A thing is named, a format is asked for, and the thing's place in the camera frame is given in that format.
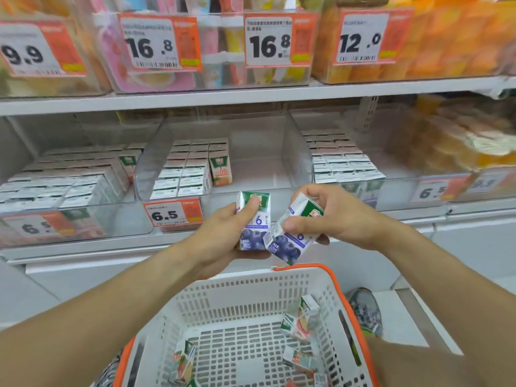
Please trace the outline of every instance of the shopping basket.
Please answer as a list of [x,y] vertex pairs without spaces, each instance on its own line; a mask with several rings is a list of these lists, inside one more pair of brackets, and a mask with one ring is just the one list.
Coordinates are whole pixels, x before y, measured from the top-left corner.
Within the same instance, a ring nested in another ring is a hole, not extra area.
[[[302,295],[320,306],[310,344],[280,332],[283,313]],[[202,387],[283,387],[288,379],[313,386],[283,365],[285,345],[312,352],[329,384],[379,387],[371,355],[352,308],[325,265],[219,274],[174,296],[127,345],[114,387],[167,387],[176,344],[197,345],[193,374]]]

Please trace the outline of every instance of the hand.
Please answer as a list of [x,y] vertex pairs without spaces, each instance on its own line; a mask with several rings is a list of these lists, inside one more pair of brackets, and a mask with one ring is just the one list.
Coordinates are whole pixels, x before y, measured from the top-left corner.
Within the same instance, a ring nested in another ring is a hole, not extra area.
[[[379,251],[389,231],[401,224],[337,185],[305,185],[292,197],[292,201],[299,193],[319,198],[324,216],[287,218],[282,227],[291,234],[325,234],[366,250]],[[317,241],[328,244],[327,236],[319,236]]]
[[191,236],[183,240],[187,258],[195,259],[197,279],[213,277],[235,259],[267,259],[268,251],[241,251],[235,246],[244,227],[253,219],[260,199],[252,196],[246,206],[236,213],[235,202],[216,210]]

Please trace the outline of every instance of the sneaker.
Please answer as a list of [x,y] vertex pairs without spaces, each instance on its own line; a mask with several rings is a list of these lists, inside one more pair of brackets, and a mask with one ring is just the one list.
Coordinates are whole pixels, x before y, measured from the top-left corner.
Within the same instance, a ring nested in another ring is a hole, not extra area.
[[382,314],[375,296],[369,289],[357,288],[346,294],[349,304],[358,319],[360,328],[366,334],[374,334],[379,338],[384,335]]

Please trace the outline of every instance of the blueberry juice box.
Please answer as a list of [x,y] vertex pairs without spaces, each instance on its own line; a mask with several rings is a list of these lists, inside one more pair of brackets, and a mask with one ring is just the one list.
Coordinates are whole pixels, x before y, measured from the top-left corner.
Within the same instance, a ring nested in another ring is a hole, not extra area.
[[265,250],[263,239],[270,231],[270,194],[256,191],[241,191],[236,210],[242,209],[252,195],[260,198],[260,207],[253,219],[246,225],[240,235],[241,250]]
[[289,265],[297,262],[297,259],[311,245],[320,234],[289,234],[283,231],[281,225],[290,216],[319,217],[324,215],[324,210],[306,195],[299,193],[287,212],[280,217],[273,228],[264,237],[265,247],[275,256],[281,258]]

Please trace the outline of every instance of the white shelf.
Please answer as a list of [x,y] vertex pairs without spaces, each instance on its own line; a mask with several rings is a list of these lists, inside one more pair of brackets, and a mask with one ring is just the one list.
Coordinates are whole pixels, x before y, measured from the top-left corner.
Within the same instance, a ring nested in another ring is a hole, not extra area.
[[451,91],[498,92],[512,87],[516,87],[516,78],[474,77],[342,85],[324,85],[313,81],[308,87],[145,95],[116,95],[112,93],[96,97],[0,99],[0,116],[305,101]]

